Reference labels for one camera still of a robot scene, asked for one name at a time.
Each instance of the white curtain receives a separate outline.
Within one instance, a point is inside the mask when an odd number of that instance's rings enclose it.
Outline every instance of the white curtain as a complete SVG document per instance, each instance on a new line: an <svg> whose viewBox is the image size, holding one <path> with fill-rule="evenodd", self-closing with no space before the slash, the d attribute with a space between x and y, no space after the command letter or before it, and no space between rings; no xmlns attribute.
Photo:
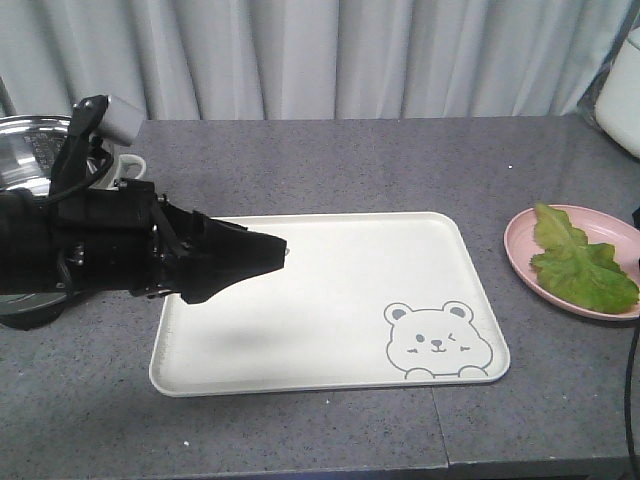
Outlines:
<svg viewBox="0 0 640 480"><path fill-rule="evenodd" d="M153 119L573 112L633 0L1 0L0 114L112 93Z"/></svg>

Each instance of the lettuce leaf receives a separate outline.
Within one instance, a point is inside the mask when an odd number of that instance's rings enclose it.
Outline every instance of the lettuce leaf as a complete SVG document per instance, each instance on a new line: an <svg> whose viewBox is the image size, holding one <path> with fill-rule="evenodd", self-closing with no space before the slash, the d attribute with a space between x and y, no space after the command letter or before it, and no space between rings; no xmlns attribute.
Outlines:
<svg viewBox="0 0 640 480"><path fill-rule="evenodd" d="M613 259L609 243L589 244L563 210L538 203L534 238L545 252L531 265L542 288L558 298L601 313L623 313L638 303L638 286Z"/></svg>

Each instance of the bear ear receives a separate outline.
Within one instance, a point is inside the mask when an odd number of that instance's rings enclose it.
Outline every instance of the bear ear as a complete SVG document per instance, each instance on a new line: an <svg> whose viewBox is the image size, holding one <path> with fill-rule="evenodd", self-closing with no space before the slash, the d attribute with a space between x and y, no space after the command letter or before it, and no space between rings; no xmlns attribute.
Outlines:
<svg viewBox="0 0 640 480"><path fill-rule="evenodd" d="M442 310L456 317L463 318L467 322L473 320L473 310L462 302L447 302L442 307Z"/></svg>
<svg viewBox="0 0 640 480"><path fill-rule="evenodd" d="M412 312L411 307L404 303L392 303L384 309L384 318L391 325L404 317L407 313Z"/></svg>

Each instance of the granite countertop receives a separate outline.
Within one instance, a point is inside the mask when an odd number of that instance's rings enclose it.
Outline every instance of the granite countertop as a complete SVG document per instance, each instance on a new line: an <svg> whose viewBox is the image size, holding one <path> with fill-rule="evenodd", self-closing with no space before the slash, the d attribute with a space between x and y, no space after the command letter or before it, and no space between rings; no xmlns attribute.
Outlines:
<svg viewBox="0 0 640 480"><path fill-rule="evenodd" d="M47 327L1 330L0 477L617 478L626 467L631 329L545 302L502 246L536 201L631 222L640 165L580 117L150 121L126 151L147 160L158 192L212 216L449 216L511 368L487 385L168 398L147 374L162 302L83 296Z"/></svg>

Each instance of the bear illustration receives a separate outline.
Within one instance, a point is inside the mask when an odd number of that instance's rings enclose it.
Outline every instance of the bear illustration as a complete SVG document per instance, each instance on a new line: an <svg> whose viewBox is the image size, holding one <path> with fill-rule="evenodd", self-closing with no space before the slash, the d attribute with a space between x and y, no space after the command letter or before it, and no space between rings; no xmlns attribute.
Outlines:
<svg viewBox="0 0 640 480"><path fill-rule="evenodd" d="M392 303L384 318L391 324L387 356L404 378L488 376L493 350L471 323L473 311L464 303L447 302L439 310Z"/></svg>

